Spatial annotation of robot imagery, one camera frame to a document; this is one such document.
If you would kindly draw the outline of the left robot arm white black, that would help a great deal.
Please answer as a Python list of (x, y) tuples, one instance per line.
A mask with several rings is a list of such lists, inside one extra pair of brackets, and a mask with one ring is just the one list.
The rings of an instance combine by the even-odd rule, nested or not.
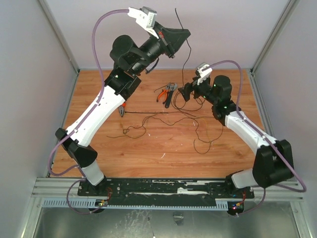
[(90, 146), (96, 132), (107, 118), (134, 93), (141, 83), (141, 72), (161, 55), (173, 58), (191, 35), (188, 29), (155, 26), (157, 37), (150, 35), (140, 47), (128, 35), (117, 37), (110, 51), (113, 70), (102, 81), (102, 89), (79, 119), (67, 129), (59, 128), (55, 135), (64, 150), (76, 161), (94, 195), (106, 191), (106, 177), (98, 163), (98, 153)]

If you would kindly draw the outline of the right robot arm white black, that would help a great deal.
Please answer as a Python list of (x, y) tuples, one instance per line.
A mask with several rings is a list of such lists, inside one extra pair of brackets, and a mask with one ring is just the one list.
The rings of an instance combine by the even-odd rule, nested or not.
[(210, 102), (213, 117), (235, 132), (255, 155), (251, 169), (234, 172), (225, 178), (225, 193), (237, 197), (243, 188), (267, 188), (292, 178), (294, 165), (290, 143), (277, 140), (249, 121), (232, 101), (231, 91), (230, 79), (224, 75), (216, 76), (213, 83), (210, 83), (209, 78), (200, 81), (194, 77), (193, 82), (179, 88), (185, 101), (189, 101), (193, 94), (194, 98), (203, 97)]

